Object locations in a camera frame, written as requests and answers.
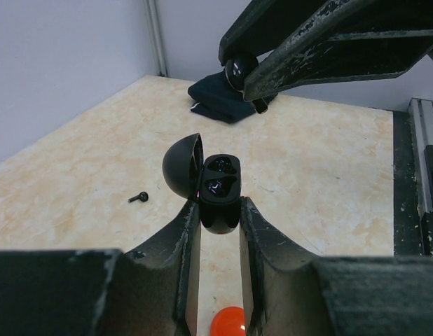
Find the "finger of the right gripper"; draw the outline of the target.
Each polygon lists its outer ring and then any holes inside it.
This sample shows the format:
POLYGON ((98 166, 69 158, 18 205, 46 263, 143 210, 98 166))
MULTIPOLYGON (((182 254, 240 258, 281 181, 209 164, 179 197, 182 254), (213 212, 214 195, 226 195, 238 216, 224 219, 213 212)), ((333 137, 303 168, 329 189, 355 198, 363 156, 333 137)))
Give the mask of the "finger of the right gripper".
POLYGON ((292 36, 245 80, 248 102, 303 85, 396 78, 433 49, 433 29, 292 36))
POLYGON ((342 45, 328 48, 331 28, 368 1, 251 1, 219 44, 222 66, 238 52, 255 57, 271 52, 265 66, 368 67, 363 51, 342 45))

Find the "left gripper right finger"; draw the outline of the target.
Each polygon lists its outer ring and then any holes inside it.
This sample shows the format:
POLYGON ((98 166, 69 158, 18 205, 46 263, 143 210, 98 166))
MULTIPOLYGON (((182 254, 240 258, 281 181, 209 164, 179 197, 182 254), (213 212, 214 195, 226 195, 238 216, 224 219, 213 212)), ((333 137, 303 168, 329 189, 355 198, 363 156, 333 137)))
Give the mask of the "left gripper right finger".
POLYGON ((433 257, 322 257, 240 210, 248 335, 433 335, 433 257))

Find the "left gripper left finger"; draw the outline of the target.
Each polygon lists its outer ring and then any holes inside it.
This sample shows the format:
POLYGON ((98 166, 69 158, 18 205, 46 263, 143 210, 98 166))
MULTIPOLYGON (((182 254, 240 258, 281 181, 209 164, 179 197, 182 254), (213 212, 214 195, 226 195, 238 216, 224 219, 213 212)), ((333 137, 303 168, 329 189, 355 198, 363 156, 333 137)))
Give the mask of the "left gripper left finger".
POLYGON ((200 212, 128 252, 0 251, 0 335, 194 335, 200 212))

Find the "black earbud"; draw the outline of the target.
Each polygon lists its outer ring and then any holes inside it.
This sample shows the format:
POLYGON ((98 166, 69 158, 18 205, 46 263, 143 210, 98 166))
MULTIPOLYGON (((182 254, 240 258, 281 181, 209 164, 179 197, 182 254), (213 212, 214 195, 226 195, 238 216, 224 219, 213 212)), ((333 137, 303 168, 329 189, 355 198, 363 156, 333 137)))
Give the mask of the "black earbud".
POLYGON ((264 98, 247 101, 245 99, 245 81, 259 65, 255 56, 248 52, 237 52, 226 62, 224 72, 229 85, 242 95, 245 102, 248 102, 258 114, 268 110, 268 104, 264 98))
POLYGON ((148 200, 149 200, 149 194, 145 191, 142 191, 138 195, 129 198, 128 203, 133 203, 136 201, 147 202, 148 200))

